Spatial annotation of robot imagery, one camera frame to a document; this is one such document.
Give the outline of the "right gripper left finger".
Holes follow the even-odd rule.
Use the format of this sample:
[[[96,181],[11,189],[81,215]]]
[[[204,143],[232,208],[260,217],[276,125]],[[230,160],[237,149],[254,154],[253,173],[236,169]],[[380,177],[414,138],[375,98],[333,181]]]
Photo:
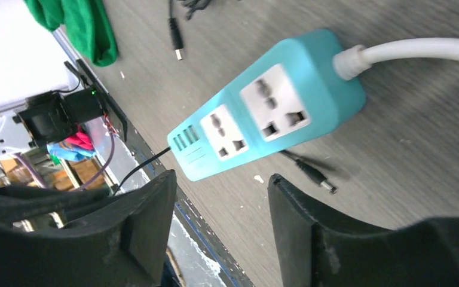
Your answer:
[[[71,230],[70,225],[90,207],[133,191],[110,196],[105,189],[0,187],[0,286],[71,286],[74,264],[67,251],[88,232]]]

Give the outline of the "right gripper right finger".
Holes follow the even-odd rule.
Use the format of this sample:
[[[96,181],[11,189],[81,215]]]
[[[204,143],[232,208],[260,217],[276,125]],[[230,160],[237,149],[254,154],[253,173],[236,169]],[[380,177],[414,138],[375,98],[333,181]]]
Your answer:
[[[268,199],[284,286],[459,286],[459,217],[388,230],[279,174],[270,177]]]

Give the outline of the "teal power strip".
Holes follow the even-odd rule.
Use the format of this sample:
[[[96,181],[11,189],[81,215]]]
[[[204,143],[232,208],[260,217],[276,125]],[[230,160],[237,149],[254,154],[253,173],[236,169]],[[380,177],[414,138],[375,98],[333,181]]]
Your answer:
[[[333,132],[366,102],[357,79],[333,68],[336,35],[316,29],[286,38],[167,137],[185,176],[198,181]]]

